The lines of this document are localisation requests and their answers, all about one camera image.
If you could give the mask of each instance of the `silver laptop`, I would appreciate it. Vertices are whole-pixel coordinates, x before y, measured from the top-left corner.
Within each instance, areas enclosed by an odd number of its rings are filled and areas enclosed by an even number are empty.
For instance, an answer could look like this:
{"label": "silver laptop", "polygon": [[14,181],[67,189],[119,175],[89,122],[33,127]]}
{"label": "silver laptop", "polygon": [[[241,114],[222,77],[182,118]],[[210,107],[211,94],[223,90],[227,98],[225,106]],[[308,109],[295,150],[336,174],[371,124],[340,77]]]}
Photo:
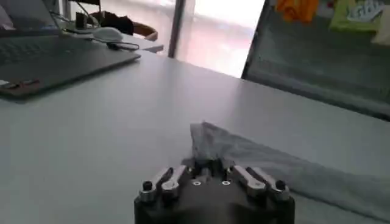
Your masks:
{"label": "silver laptop", "polygon": [[27,97],[140,58],[65,35],[42,0],[0,0],[0,94]]}

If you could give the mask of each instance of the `white table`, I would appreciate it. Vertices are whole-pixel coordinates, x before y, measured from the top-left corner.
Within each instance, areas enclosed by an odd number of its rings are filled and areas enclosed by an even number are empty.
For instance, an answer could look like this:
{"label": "white table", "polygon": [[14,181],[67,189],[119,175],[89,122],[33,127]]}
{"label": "white table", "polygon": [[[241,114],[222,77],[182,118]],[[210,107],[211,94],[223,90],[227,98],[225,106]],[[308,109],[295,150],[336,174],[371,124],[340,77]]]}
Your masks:
{"label": "white table", "polygon": [[0,223],[133,223],[142,181],[190,154],[192,122],[340,170],[389,175],[388,122],[140,54],[24,104],[0,100]]}

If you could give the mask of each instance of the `computer mouse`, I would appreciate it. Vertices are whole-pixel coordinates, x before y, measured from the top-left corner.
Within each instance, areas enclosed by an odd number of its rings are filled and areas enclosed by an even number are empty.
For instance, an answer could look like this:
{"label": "computer mouse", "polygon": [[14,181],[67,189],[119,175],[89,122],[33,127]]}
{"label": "computer mouse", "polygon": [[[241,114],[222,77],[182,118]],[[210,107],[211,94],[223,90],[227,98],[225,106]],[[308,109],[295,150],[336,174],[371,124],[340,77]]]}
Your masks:
{"label": "computer mouse", "polygon": [[122,33],[113,27],[100,27],[93,32],[93,37],[103,41],[120,42],[123,40]]}

